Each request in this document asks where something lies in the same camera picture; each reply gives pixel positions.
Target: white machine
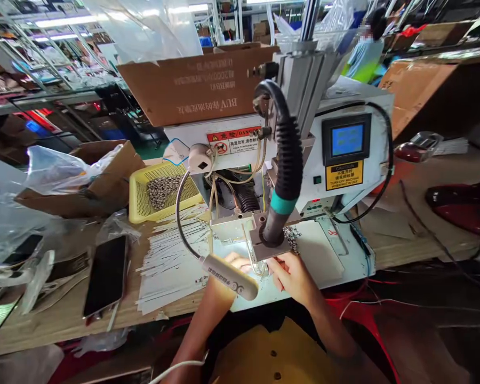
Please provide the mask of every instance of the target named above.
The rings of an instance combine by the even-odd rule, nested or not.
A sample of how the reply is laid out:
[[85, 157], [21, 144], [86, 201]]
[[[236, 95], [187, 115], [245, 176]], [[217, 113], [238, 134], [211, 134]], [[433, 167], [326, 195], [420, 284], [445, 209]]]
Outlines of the white machine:
[[[178, 195], [190, 175], [210, 206], [220, 190], [225, 208], [211, 221], [214, 235], [224, 244], [246, 243], [257, 275], [265, 271], [264, 260], [290, 250], [283, 228], [313, 218], [325, 233], [333, 234], [329, 242], [345, 257], [343, 263], [370, 264], [373, 255], [352, 229], [355, 220], [344, 213], [382, 183], [382, 192], [363, 215], [368, 213], [391, 177], [394, 97], [338, 78], [355, 41], [346, 34], [336, 52], [317, 51], [312, 40], [317, 9], [318, 1], [309, 0], [301, 40], [293, 43], [292, 52], [275, 54], [274, 62], [259, 68], [265, 80], [254, 93], [258, 115], [165, 129], [168, 138], [179, 143], [178, 156], [188, 157]], [[208, 272], [244, 298], [256, 298], [254, 279], [212, 254], [199, 256], [180, 233]], [[361, 277], [345, 273], [336, 284]]]

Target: stack of paper strips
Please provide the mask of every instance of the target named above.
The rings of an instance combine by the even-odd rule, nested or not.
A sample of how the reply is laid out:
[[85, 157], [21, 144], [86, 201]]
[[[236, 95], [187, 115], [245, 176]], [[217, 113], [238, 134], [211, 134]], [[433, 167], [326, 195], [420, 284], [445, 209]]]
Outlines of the stack of paper strips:
[[434, 156], [464, 154], [468, 152], [469, 143], [466, 138], [444, 140], [437, 146]]
[[[199, 218], [206, 210], [205, 204], [198, 204], [180, 212], [185, 238], [202, 256], [209, 253], [208, 236], [211, 233], [208, 222]], [[169, 223], [155, 227], [156, 235], [149, 238], [149, 252], [144, 257], [143, 266], [137, 269], [142, 276], [137, 309], [143, 315], [206, 285], [207, 273], [183, 245], [175, 215], [160, 222]]]

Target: blue shirt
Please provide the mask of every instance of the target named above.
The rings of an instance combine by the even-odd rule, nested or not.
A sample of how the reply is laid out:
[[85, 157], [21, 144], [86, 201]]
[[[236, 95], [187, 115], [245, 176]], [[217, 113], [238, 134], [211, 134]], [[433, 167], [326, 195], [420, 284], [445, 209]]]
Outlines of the blue shirt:
[[369, 83], [379, 65], [383, 49], [382, 39], [374, 41], [371, 37], [361, 37], [348, 59], [350, 68], [347, 71], [347, 77], [361, 83]]

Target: person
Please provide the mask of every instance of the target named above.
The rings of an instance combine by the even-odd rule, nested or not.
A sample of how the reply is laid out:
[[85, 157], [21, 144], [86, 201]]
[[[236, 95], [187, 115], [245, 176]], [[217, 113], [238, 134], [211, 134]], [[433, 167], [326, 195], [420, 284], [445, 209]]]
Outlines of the person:
[[361, 83], [370, 83], [384, 49], [384, 41], [381, 37], [387, 26], [385, 13], [385, 8], [378, 8], [368, 15], [366, 18], [368, 30], [354, 47], [343, 69], [343, 75]]
[[[241, 271], [250, 268], [249, 260], [237, 253], [230, 254], [226, 260]], [[230, 321], [226, 314], [235, 293], [210, 277], [171, 366], [188, 360], [202, 360], [207, 353], [206, 363], [204, 367], [180, 366], [165, 377], [163, 384], [389, 382], [328, 307], [300, 257], [285, 253], [268, 259], [267, 265], [275, 286], [290, 294], [297, 302], [296, 306], [305, 308], [312, 332], [305, 332], [288, 317], [284, 317], [279, 329], [272, 332], [263, 325], [247, 325], [246, 316], [236, 323]], [[290, 307], [291, 303], [285, 301], [280, 303]], [[253, 317], [264, 307], [268, 306], [228, 315]], [[265, 321], [276, 317], [272, 308], [269, 313], [262, 314]], [[230, 334], [235, 333], [239, 335], [228, 340]], [[208, 338], [213, 334], [219, 341], [210, 344]], [[214, 351], [213, 345], [222, 345], [222, 349]], [[206, 369], [212, 355], [215, 361]]]

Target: yellow cloth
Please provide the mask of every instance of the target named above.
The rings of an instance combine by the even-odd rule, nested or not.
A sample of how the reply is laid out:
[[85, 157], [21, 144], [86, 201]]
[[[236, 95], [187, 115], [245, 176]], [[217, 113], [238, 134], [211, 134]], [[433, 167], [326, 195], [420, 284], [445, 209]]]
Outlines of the yellow cloth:
[[238, 336], [224, 348], [210, 382], [235, 383], [332, 383], [333, 362], [295, 322], [285, 318], [278, 331], [262, 325]]

